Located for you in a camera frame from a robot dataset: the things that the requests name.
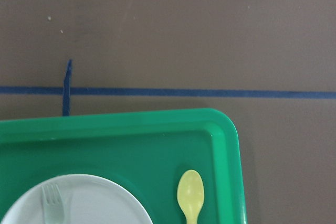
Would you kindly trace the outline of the green plastic tray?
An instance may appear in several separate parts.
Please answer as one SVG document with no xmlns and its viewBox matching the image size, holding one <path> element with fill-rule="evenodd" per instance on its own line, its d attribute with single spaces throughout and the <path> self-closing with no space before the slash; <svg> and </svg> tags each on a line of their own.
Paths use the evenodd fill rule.
<svg viewBox="0 0 336 224">
<path fill-rule="evenodd" d="M 199 223 L 246 223 L 239 140 L 213 109 L 1 121 L 1 220 L 24 193 L 87 174 L 130 192 L 151 223 L 185 223 L 176 198 L 187 170 L 204 185 Z"/>
</svg>

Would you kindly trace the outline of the pale green plastic fork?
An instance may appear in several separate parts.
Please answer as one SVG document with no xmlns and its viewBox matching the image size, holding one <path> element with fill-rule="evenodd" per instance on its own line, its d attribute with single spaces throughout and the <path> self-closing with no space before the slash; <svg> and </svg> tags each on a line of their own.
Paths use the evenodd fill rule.
<svg viewBox="0 0 336 224">
<path fill-rule="evenodd" d="M 65 210 L 61 192 L 57 184 L 42 187 L 44 223 L 65 223 Z"/>
</svg>

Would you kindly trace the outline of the white round plate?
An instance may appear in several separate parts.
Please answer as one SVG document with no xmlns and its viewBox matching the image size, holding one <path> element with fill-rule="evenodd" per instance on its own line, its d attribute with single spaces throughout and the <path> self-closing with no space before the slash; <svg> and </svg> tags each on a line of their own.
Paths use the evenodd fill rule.
<svg viewBox="0 0 336 224">
<path fill-rule="evenodd" d="M 65 223 L 151 223 L 141 203 L 120 185 L 94 175 L 70 174 L 46 180 L 24 193 L 2 223 L 44 223 L 42 187 L 57 184 Z"/>
</svg>

